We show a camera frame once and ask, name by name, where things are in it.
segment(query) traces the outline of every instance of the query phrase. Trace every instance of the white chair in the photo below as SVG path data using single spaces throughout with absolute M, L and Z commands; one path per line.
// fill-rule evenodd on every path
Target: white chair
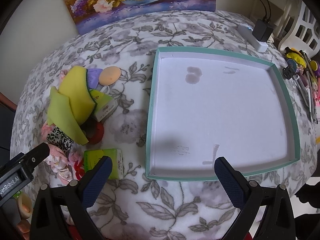
M 320 50 L 320 26 L 302 0 L 298 0 L 294 22 L 280 41 L 278 50 L 283 53 L 286 47 L 302 49 L 310 58 Z

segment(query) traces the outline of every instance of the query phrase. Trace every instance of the small black device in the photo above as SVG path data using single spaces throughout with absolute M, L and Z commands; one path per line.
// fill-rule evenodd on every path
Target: small black device
M 286 79 L 291 79 L 295 75 L 295 71 L 292 69 L 291 66 L 287 66 L 282 69 L 282 74 Z
M 49 146 L 42 143 L 27 154 L 19 153 L 0 167 L 0 207 L 33 180 L 35 167 L 48 157 L 49 153 Z
M 263 20 L 258 19 L 252 31 L 252 35 L 261 42 L 267 42 L 273 32 L 273 27 Z

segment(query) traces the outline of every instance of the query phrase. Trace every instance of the pink flower decoration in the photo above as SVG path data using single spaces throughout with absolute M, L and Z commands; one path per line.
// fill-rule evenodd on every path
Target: pink flower decoration
M 84 160 L 83 157 L 77 152 L 71 151 L 69 153 L 69 165 L 73 167 L 76 172 L 77 180 L 80 180 L 84 176 Z
M 48 134 L 52 132 L 54 127 L 55 127 L 54 124 L 48 125 L 48 122 L 45 121 L 42 128 L 41 128 L 41 139 L 44 141 L 47 140 Z
M 65 78 L 65 76 L 68 74 L 69 70 L 67 69 L 62 69 L 60 71 L 60 74 L 59 74 L 59 81 L 60 83 L 62 82 L 62 80 Z
M 68 168 L 68 159 L 60 148 L 52 144 L 48 144 L 48 146 L 50 155 L 44 161 L 50 165 L 53 172 L 57 173 L 61 182 L 67 185 L 72 180 L 72 174 Z
M 318 92 L 314 92 L 313 99 L 316 100 L 316 106 L 320 106 L 320 98 L 318 98 Z

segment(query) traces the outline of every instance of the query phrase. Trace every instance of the yellow-green cloth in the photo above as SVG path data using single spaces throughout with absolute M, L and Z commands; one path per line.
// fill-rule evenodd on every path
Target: yellow-green cloth
M 56 87 L 52 87 L 50 90 L 50 100 L 48 108 L 48 124 L 54 123 L 77 144 L 86 144 L 88 139 L 72 114 L 69 98 L 60 94 Z
M 96 106 L 87 88 L 87 69 L 80 66 L 71 68 L 59 86 L 59 93 L 69 98 L 78 125 L 87 121 Z

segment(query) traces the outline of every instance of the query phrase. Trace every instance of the yellow object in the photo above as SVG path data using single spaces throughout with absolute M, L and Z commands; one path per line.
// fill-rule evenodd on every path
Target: yellow object
M 22 192 L 19 197 L 17 198 L 17 203 L 18 203 L 18 209 L 20 213 L 20 217 L 22 219 L 28 219 L 31 217 L 33 207 L 32 207 L 32 202 L 30 197 Z
M 84 145 L 88 139 L 73 117 L 69 98 L 58 92 L 56 87 L 50 90 L 50 105 L 48 108 L 48 123 L 54 123 L 77 144 Z
M 318 70 L 318 64 L 317 62 L 315 62 L 314 60 L 311 60 L 310 62 L 310 67 L 313 71 L 317 71 Z
M 108 179 L 123 179 L 123 160 L 119 149 L 84 151 L 84 171 L 92 170 L 103 156 L 112 160 L 112 172 Z
M 300 53 L 298 55 L 295 52 L 289 52 L 286 54 L 287 58 L 292 58 L 296 63 L 302 65 L 303 69 L 305 69 L 307 67 L 307 63 L 304 60 L 304 58 L 300 55 L 301 55 Z
M 298 53 L 301 57 L 303 57 L 303 55 L 302 55 L 299 51 L 297 51 L 295 48 L 291 48 L 291 50 L 295 51 L 295 52 Z
M 100 122 L 118 106 L 117 101 L 111 96 L 101 93 L 95 89 L 90 90 L 90 95 L 97 103 L 97 106 L 93 112 L 93 117 L 98 122 Z
M 70 108 L 78 125 L 87 121 L 96 106 L 87 88 L 87 69 L 74 66 L 63 79 L 59 93 L 69 98 Z
M 100 76 L 99 83 L 103 86 L 108 86 L 116 82 L 121 76 L 121 69 L 116 66 L 105 68 Z

